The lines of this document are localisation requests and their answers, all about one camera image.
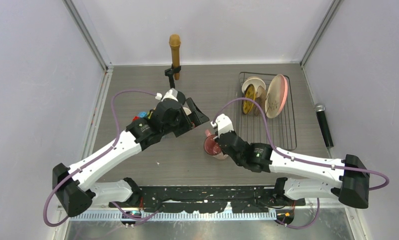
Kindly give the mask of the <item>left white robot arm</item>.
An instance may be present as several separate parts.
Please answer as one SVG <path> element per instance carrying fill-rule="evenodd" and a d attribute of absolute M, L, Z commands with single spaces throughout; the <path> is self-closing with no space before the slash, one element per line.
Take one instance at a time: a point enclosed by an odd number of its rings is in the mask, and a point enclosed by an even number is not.
<path fill-rule="evenodd" d="M 52 170 L 55 196 L 69 217 L 75 217 L 93 204 L 123 202 L 134 207 L 140 202 L 140 193 L 126 180 L 98 183 L 98 179 L 124 160 L 157 144 L 169 133 L 179 137 L 209 121 L 191 98 L 186 99 L 190 114 L 174 99 L 164 99 L 145 117 L 133 120 L 111 143 L 89 157 Z"/>

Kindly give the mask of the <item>plain pink mug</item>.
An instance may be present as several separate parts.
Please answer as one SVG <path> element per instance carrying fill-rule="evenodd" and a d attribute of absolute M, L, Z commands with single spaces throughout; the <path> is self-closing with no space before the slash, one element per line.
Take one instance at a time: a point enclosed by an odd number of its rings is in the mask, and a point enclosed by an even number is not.
<path fill-rule="evenodd" d="M 183 111 L 184 111 L 184 113 L 187 115 L 187 116 L 189 116 L 192 112 L 191 112 L 191 110 L 189 109 L 189 108 L 187 108 L 187 107 L 183 107 Z"/>

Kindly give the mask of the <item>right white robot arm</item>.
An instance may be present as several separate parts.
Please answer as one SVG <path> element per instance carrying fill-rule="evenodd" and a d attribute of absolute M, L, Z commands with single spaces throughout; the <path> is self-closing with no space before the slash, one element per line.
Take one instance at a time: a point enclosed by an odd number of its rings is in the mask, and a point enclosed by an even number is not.
<path fill-rule="evenodd" d="M 238 166 L 252 172 L 303 177 L 276 181 L 273 200 L 279 205 L 309 197 L 335 198 L 349 207 L 368 208 L 370 174 L 355 155 L 326 159 L 291 153 L 265 143 L 248 143 L 234 131 L 220 134 L 215 141 Z"/>

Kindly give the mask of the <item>pink patterned mug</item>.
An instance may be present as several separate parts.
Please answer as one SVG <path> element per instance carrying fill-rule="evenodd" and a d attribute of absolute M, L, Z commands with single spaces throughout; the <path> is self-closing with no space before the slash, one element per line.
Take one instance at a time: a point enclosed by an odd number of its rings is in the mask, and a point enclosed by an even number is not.
<path fill-rule="evenodd" d="M 218 160 L 224 160 L 228 157 L 227 154 L 224 154 L 218 143 L 215 141 L 217 138 L 217 135 L 212 133 L 210 130 L 205 131 L 206 134 L 206 139 L 204 141 L 204 150 L 205 152 L 218 159 Z"/>

